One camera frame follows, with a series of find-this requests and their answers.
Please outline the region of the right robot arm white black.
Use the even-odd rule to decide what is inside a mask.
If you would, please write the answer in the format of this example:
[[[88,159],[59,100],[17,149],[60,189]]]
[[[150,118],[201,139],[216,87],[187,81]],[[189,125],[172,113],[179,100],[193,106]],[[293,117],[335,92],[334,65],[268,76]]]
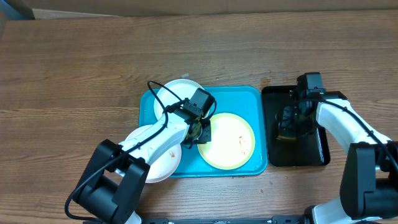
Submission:
[[[397,142],[372,128],[339,91],[305,90],[279,114],[279,135],[298,138],[317,128],[347,154],[339,197],[310,208],[311,223],[376,223],[397,216]]]

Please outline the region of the green yellow sponge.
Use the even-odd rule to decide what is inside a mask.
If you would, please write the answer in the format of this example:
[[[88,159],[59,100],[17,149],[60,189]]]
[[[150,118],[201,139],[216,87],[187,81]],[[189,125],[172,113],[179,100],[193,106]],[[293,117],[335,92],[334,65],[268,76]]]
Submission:
[[[277,139],[293,141],[293,140],[296,140],[301,137],[302,137],[301,134],[297,134],[295,132],[292,132],[292,133],[287,132],[287,133],[279,133],[277,136]]]

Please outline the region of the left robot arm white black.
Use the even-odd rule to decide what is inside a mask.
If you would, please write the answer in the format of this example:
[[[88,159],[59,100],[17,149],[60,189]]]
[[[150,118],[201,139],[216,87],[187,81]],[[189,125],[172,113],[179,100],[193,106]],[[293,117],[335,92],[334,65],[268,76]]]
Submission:
[[[209,118],[183,109],[163,114],[130,140],[105,139],[65,202],[65,214],[84,223],[127,223],[136,217],[151,165],[173,146],[210,140]]]

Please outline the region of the yellow plate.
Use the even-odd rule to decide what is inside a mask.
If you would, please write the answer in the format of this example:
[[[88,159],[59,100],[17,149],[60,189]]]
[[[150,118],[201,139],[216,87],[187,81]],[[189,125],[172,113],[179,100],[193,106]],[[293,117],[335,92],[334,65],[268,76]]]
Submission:
[[[242,117],[220,113],[210,119],[211,141],[198,145],[198,151],[209,165],[232,170],[243,166],[255,149],[254,131]]]

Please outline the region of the white plate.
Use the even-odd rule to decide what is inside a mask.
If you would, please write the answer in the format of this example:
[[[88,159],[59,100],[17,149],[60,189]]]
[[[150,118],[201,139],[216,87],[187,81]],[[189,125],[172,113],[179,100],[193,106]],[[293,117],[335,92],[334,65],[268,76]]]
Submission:
[[[157,97],[164,106],[172,105],[185,98],[190,99],[198,88],[203,89],[203,87],[195,81],[187,79],[173,80],[166,83],[164,86],[176,94],[175,96],[164,87],[162,87],[157,92]]]

